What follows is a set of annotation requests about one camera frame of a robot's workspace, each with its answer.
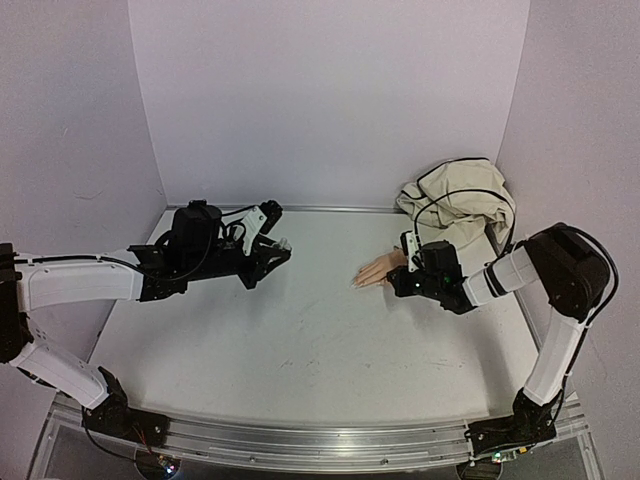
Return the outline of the clear nail polish bottle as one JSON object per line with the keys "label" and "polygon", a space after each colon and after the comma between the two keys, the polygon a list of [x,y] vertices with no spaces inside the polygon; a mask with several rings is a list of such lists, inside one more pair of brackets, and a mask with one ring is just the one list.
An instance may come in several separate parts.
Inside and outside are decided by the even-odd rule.
{"label": "clear nail polish bottle", "polygon": [[279,241],[274,243],[274,247],[283,251],[291,251],[292,247],[286,238],[281,238]]}

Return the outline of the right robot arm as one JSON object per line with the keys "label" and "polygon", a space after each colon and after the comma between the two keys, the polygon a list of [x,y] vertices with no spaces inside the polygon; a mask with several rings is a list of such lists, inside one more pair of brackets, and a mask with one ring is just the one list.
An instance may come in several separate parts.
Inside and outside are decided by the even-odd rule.
{"label": "right robot arm", "polygon": [[480,453],[552,439],[588,330],[619,287],[609,252],[585,231],[556,223],[466,275],[451,243],[423,244],[414,232],[401,239],[407,262],[386,275],[398,297],[424,297],[463,315],[533,284],[546,294],[550,319],[544,341],[511,414],[473,422],[466,436]]}

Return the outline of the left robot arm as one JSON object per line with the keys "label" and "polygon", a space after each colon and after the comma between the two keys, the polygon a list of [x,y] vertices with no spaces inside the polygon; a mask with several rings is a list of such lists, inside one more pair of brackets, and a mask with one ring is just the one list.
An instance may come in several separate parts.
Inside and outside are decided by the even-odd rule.
{"label": "left robot arm", "polygon": [[151,302],[183,294],[190,283],[229,276],[251,290],[287,262],[291,248],[268,233],[283,209],[274,200],[227,214],[204,200],[175,211],[152,244],[112,254],[36,256],[1,246],[1,361],[78,402],[89,432],[164,444],[167,416],[130,406],[114,374],[53,342],[31,322],[44,307],[96,300]]}

